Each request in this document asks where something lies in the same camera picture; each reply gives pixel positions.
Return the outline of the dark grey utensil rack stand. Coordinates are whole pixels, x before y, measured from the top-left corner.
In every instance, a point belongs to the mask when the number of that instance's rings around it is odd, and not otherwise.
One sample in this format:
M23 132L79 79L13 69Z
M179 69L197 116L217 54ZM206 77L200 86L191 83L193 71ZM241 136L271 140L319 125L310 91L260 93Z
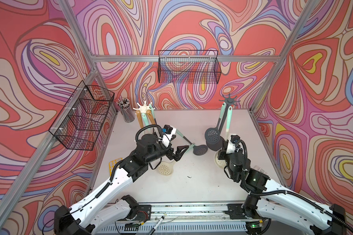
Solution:
M221 134L221 132L222 132L222 130L223 130L224 123L225 123L225 121L226 121L226 119L227 119L228 108L229 108L229 106L233 106L233 105L235 104L235 99L236 99L236 98L237 98L237 96L235 96L234 98L231 98L231 97L230 97L230 94L228 94L227 97L226 97L226 96L223 96L223 100L221 100L222 102L225 102L225 103L226 103L226 108L225 108L224 115L223 115L223 117L222 117L222 119L221 119L221 123L220 123L220 126L219 126L219 132L220 132L220 134ZM220 139L219 139L219 141L218 141L216 144L210 145L210 144L208 144L207 142L206 142L206 144L207 144L207 146L208 146L208 148L209 148L210 150L218 151L219 149L222 148L222 146L223 146L223 141L224 141L224 139L223 139L223 137L221 137L221 135L220 135Z

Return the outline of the grey slotted spoon mint handle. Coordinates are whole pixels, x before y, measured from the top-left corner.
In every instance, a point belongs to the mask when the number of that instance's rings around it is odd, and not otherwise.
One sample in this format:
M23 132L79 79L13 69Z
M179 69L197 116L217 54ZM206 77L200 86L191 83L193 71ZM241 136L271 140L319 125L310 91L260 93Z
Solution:
M216 127L211 127L209 129L207 129L205 132L206 142L210 145L216 144L220 139L219 126L221 123L221 119L224 115L225 108L226 108L226 103L223 102Z

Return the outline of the cream skimmer wooden handle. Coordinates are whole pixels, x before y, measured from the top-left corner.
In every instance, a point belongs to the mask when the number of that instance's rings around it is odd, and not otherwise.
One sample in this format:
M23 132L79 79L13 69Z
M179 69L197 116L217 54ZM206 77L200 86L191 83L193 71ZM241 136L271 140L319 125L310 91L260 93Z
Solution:
M152 111L151 110L147 110L146 114L147 114L147 117L150 120L151 124L155 124L155 120L153 118Z

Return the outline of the grey skimmer mint handle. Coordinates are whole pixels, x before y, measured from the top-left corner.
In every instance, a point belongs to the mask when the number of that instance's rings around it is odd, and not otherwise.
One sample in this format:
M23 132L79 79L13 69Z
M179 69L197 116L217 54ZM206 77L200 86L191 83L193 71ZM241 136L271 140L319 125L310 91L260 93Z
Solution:
M154 124L157 124L156 117L155 117L155 109L153 108L152 102L150 102L149 107L151 109L151 114L152 114Z

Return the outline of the cream slotted spoon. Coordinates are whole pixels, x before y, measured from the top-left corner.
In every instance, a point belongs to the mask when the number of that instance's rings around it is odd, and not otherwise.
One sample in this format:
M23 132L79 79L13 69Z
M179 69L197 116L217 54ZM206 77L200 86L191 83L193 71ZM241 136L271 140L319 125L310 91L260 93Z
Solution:
M136 110L135 111L136 113L136 116L137 116L137 119L138 119L138 123L140 125L140 128L143 128L144 127L144 123L143 123L143 120L142 120L142 114L139 110Z

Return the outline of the cream skimmer mint handle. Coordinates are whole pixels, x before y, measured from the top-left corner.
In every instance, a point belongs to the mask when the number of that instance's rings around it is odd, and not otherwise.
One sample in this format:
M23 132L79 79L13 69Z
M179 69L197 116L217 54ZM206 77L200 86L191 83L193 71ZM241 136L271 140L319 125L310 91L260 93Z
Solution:
M141 113L141 118L144 123L144 127L146 127L150 124L149 119L148 119L148 113Z
M225 143L228 141L229 129L230 129L230 124L231 124L231 117L232 117L232 106L229 106L228 112L227 112L226 137L224 138ZM219 159L222 149L223 148L221 148L219 151L217 151L215 153L214 161L219 168L224 169L226 166L225 159L222 159L222 160Z

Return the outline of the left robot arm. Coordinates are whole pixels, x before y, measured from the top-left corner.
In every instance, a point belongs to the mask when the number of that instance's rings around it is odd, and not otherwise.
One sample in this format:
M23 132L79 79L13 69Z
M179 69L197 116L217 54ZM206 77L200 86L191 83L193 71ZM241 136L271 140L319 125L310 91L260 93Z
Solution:
M152 167L152 162L167 157L179 161L188 146L172 147L177 129L150 124L135 135L136 148L116 163L110 177L85 198L70 207L61 206L55 212L54 234L95 235L104 227L122 219L137 219L138 202L125 195L114 205L107 206L121 191L133 184Z

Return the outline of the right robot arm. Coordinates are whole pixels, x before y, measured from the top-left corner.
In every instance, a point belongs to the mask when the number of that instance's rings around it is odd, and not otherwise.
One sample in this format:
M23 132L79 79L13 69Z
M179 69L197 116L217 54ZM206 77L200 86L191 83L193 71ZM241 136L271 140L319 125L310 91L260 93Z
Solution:
M307 235L353 234L343 207L308 199L252 168L246 144L239 136L232 136L223 143L218 158L225 160L226 176L248 194L231 217L276 220Z

